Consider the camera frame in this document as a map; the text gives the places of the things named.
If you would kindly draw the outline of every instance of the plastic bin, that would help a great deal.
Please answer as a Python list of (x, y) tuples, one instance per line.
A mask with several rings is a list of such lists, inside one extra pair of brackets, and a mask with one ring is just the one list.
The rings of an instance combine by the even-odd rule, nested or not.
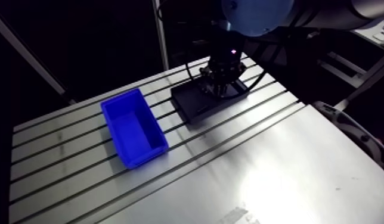
[(139, 89), (101, 103), (118, 156), (135, 168), (166, 152), (168, 143)]

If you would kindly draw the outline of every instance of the metal surface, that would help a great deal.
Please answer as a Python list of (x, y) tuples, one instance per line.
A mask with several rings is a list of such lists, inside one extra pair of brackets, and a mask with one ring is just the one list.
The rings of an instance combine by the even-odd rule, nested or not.
[[(207, 59), (193, 62), (192, 74)], [(251, 59), (242, 60), (247, 66)], [(10, 223), (96, 222), (133, 198), (144, 197), (169, 174), (195, 165), (198, 157), (251, 129), (265, 129), (303, 107), (270, 75), (265, 75), (246, 100), (195, 126), (186, 126), (170, 103), (170, 88), (188, 81), (183, 67), (111, 91), (22, 125), (14, 134)], [(241, 80), (250, 85), (262, 72), (248, 69)], [(118, 159), (101, 115), (100, 101), (139, 87), (170, 150), (136, 170)], [(192, 153), (196, 149), (200, 154)]]
[[(32, 66), (33, 69), (61, 96), (65, 94), (64, 88), (53, 78), (51, 74), (40, 64), (31, 52), (21, 43), (20, 40), (0, 19), (0, 33), (13, 46), (13, 48)], [(69, 99), (69, 104), (74, 104), (73, 99)]]
[(311, 106), (223, 153), (102, 223), (384, 223), (384, 171)]
[(374, 37), (376, 34), (380, 32), (384, 32), (383, 28), (384, 28), (384, 19), (381, 19), (381, 20), (378, 19), (378, 20), (372, 21), (371, 23), (369, 23), (368, 25), (360, 29), (353, 30), (352, 33), (355, 33), (359, 37), (364, 38), (370, 43), (384, 49), (384, 47), (382, 46), (383, 41)]
[(222, 0), (222, 12), (230, 25), (226, 30), (252, 37), (264, 35), (283, 23), (293, 3), (294, 0)]
[[(249, 58), (242, 61), (254, 65)], [(206, 62), (207, 58), (191, 63), (192, 74), (197, 76)], [(250, 85), (260, 72), (259, 66), (253, 66), (241, 80)], [(234, 210), (236, 206), (255, 203), (236, 199), (241, 192), (243, 198), (256, 192), (249, 180), (254, 180), (250, 176), (260, 166), (264, 167), (259, 174), (264, 176), (259, 178), (266, 181), (252, 196), (261, 198), (257, 202), (261, 205), (252, 211), (261, 223), (283, 218), (271, 216), (275, 206), (280, 206), (283, 215), (291, 215), (290, 220), (306, 213), (316, 220), (315, 214), (325, 221), (353, 220), (353, 211), (361, 212), (359, 220), (369, 223), (384, 219), (384, 197), (378, 195), (384, 196), (384, 173), (270, 75), (246, 99), (193, 126), (186, 126), (170, 103), (170, 88), (186, 81), (187, 72), (178, 67), (17, 127), (10, 223), (191, 223), (193, 219), (195, 223), (215, 223), (228, 219), (229, 212), (230, 217), (245, 214)], [(127, 170), (115, 153), (99, 104), (135, 87), (144, 94), (170, 149), (164, 156)], [(282, 125), (293, 117), (292, 123)], [(244, 143), (255, 135), (258, 137)], [(194, 172), (199, 167), (214, 173)], [(377, 191), (369, 192), (373, 185)], [(245, 190), (236, 191), (239, 187)], [(364, 204), (370, 208), (362, 212)]]
[(367, 18), (384, 16), (384, 0), (352, 0), (352, 6), (359, 14)]

